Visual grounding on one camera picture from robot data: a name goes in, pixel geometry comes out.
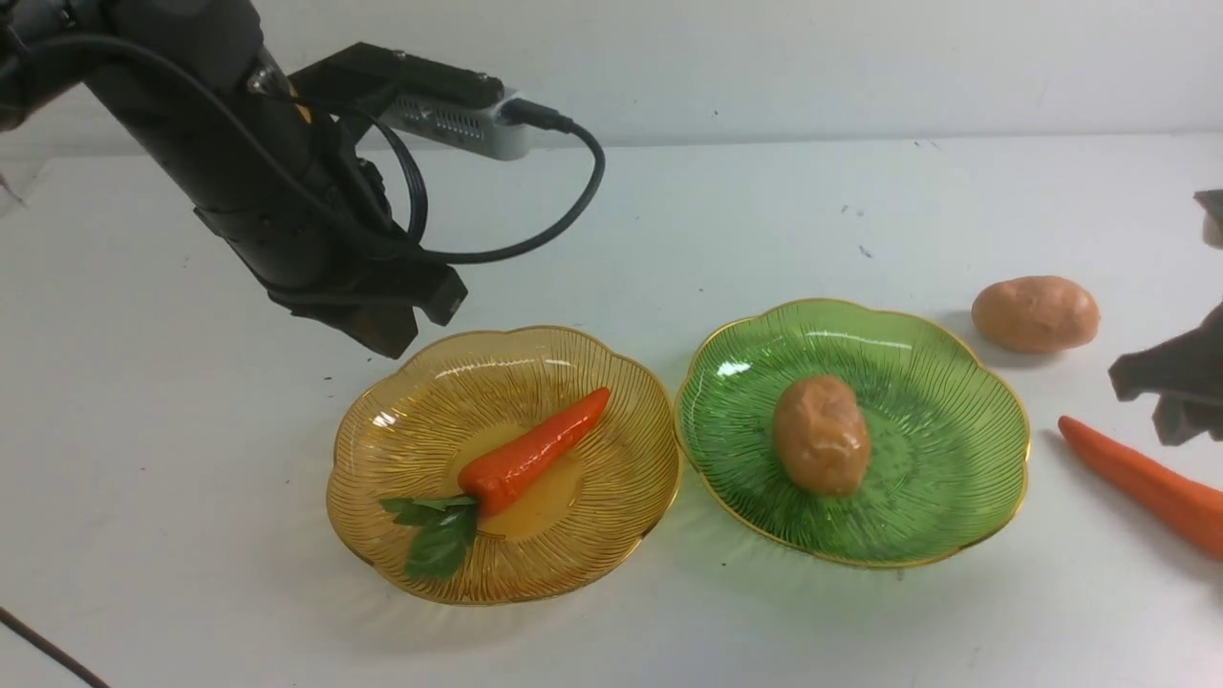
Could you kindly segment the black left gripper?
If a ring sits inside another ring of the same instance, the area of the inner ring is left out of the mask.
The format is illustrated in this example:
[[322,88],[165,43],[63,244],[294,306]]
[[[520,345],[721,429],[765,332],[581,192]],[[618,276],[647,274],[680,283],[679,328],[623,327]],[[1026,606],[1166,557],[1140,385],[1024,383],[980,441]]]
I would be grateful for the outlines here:
[[[345,221],[375,226],[390,218],[382,175],[353,149],[339,123],[311,132],[307,164],[294,178]],[[468,295],[454,266],[358,254],[340,229],[296,192],[276,183],[256,204],[194,208],[276,306],[344,332],[375,356],[401,358],[418,335],[416,314],[449,326]]]

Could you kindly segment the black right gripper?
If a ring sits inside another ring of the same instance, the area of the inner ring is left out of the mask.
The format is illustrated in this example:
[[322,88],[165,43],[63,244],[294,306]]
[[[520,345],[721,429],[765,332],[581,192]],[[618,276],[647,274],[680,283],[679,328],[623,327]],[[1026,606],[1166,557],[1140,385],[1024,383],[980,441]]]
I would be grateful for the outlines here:
[[[1207,247],[1223,248],[1223,189],[1200,189]],[[1108,375],[1118,400],[1161,395],[1152,414],[1159,444],[1180,447],[1199,436],[1222,441],[1222,306],[1201,325],[1142,352],[1119,356]]]

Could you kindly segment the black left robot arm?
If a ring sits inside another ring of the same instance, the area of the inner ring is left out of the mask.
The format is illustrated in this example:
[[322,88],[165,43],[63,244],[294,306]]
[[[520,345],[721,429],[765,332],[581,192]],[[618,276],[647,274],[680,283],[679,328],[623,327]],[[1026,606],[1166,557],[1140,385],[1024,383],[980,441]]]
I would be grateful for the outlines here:
[[445,326],[457,271],[382,248],[382,175],[364,131],[309,105],[264,44],[249,1],[5,1],[2,130],[84,86],[292,317],[401,357],[417,317]]

